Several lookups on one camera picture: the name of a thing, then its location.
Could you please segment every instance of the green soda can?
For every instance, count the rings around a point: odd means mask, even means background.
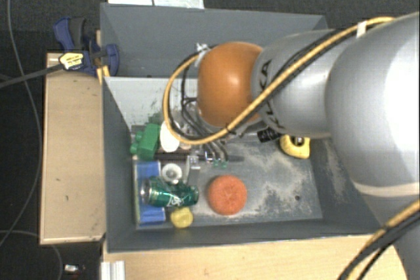
[[[187,186],[182,181],[170,185],[160,176],[142,181],[140,195],[144,204],[154,207],[187,207],[198,202],[198,188]]]

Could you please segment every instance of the blue clamp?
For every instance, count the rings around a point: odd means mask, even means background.
[[[79,51],[83,54],[83,66],[78,67],[77,71],[82,71],[88,75],[96,77],[96,66],[93,62],[95,58],[107,58],[110,75],[115,76],[118,72],[119,53],[117,45],[106,45],[105,50],[101,50],[94,39],[90,39],[84,34],[84,18],[70,18],[65,16],[53,25],[56,40],[61,44],[64,52]]]

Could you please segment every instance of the black desk surface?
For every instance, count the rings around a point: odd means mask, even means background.
[[[84,16],[87,31],[99,27],[99,3],[105,0],[12,0],[12,26],[26,72],[45,65],[47,49],[56,49],[52,24],[62,16]],[[379,15],[398,16],[419,10],[419,0],[204,0],[207,8],[323,14],[330,27],[342,27]],[[0,74],[19,75],[6,17],[7,0],[0,0]],[[42,116],[43,82],[32,80],[35,101]],[[29,193],[35,176],[37,137],[24,85],[0,91],[0,230],[10,227]],[[37,231],[38,193],[17,228]],[[64,263],[86,265],[80,279],[97,274],[98,244],[62,247]],[[13,235],[0,248],[0,278],[55,279],[57,265],[51,250],[36,247],[35,240]]]

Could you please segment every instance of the orange sponge ball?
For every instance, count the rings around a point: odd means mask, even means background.
[[[207,201],[218,214],[236,214],[247,202],[247,188],[236,176],[222,175],[211,182],[207,190]]]

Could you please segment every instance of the blue object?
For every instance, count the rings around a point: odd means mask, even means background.
[[[110,75],[115,76],[119,67],[119,53],[117,45],[106,45],[105,50],[101,50],[94,39],[84,35],[84,18],[70,18],[65,16],[53,25],[56,40],[61,44],[64,52],[78,51],[83,53],[83,66],[76,71],[81,71],[88,75],[96,77],[94,65],[95,58],[108,57],[108,68]]]
[[[160,175],[159,161],[139,162],[136,165],[137,190],[140,191],[142,180],[151,176]],[[139,193],[137,193],[140,211],[140,225],[150,223],[162,223],[166,220],[165,209],[143,204]]]
[[[52,26],[55,39],[61,44],[64,52],[70,52],[75,49],[72,35],[70,33],[69,22],[70,18],[65,16]]]

